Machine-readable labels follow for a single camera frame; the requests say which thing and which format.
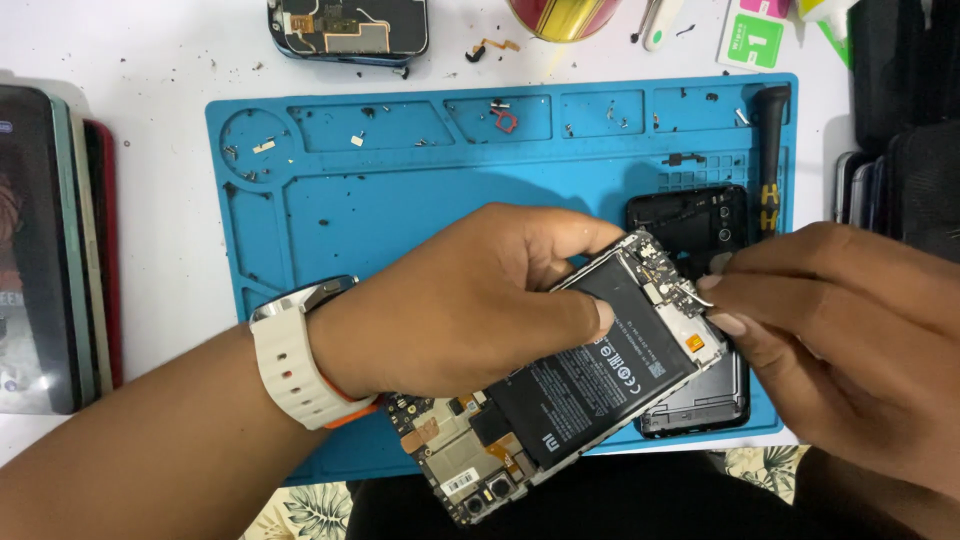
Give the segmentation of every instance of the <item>phone battery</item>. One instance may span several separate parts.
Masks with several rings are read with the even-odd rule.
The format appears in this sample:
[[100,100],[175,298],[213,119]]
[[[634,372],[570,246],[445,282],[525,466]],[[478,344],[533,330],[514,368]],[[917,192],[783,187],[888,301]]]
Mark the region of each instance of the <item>phone battery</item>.
[[607,336],[541,358],[487,390],[543,469],[587,450],[698,371],[616,258],[568,288],[611,304],[616,318]]

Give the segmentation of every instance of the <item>green label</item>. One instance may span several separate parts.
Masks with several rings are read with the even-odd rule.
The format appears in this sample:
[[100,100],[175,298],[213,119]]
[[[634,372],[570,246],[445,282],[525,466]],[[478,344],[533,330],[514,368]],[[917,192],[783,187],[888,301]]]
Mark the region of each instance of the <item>green label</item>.
[[778,22],[738,14],[733,20],[733,36],[727,57],[773,69],[777,65],[783,25]]

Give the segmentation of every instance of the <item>mi logo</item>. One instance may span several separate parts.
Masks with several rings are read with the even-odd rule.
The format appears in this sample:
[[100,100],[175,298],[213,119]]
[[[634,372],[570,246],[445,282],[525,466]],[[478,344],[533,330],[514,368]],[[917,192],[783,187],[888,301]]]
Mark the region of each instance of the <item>mi logo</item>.
[[547,433],[546,436],[543,437],[543,442],[546,443],[546,449],[550,452],[556,452],[560,448],[557,439],[553,437],[553,433]]

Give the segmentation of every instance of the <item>glue bottle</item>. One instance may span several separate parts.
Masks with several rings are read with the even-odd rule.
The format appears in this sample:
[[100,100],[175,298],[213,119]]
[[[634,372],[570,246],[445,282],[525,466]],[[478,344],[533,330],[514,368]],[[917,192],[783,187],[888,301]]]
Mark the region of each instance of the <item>glue bottle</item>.
[[847,39],[847,10],[858,0],[797,0],[797,14],[803,22],[824,21],[839,43]]

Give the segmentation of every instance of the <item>white watch strap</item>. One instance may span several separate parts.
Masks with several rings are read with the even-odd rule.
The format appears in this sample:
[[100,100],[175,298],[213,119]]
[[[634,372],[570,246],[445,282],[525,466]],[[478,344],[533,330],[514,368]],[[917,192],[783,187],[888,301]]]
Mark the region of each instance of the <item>white watch strap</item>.
[[298,308],[261,319],[250,330],[267,393],[308,430],[360,412],[376,399],[350,401],[327,384],[310,352],[306,318]]

